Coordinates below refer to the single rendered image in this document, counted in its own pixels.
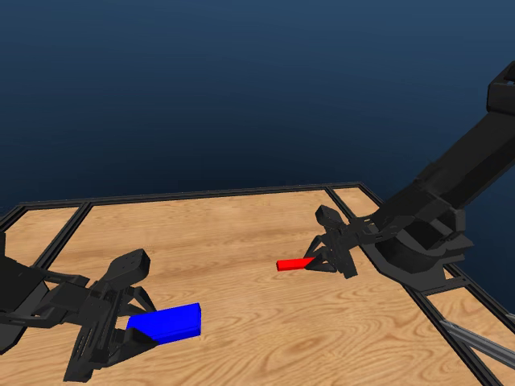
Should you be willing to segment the grey metal strut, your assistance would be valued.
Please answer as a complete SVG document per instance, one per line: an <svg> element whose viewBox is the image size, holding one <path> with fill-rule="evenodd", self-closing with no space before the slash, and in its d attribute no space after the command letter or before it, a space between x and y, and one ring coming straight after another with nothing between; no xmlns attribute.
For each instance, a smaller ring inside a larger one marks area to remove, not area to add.
<svg viewBox="0 0 515 386"><path fill-rule="evenodd" d="M443 320L440 323L454 338L457 338L459 341L466 343L469 347L473 347L483 354L486 354L505 366L515 370L515 351L503 347L447 320Z"/></svg>

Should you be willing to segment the thin red peg bar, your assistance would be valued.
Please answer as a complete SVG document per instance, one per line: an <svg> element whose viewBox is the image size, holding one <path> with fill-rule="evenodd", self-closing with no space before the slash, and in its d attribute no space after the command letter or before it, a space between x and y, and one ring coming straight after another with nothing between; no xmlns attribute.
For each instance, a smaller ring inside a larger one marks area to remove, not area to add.
<svg viewBox="0 0 515 386"><path fill-rule="evenodd" d="M299 259L287 259L276 261L277 271L290 271L305 269L305 267L314 260L313 257L303 257Z"/></svg>

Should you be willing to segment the blue hollow socket block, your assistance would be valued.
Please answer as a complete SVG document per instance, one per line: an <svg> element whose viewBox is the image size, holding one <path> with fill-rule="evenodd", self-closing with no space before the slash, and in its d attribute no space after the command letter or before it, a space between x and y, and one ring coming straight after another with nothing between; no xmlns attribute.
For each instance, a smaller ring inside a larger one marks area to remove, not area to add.
<svg viewBox="0 0 515 386"><path fill-rule="evenodd" d="M162 345L200 336L201 320L202 310L196 302L131 316L126 329L135 328Z"/></svg>

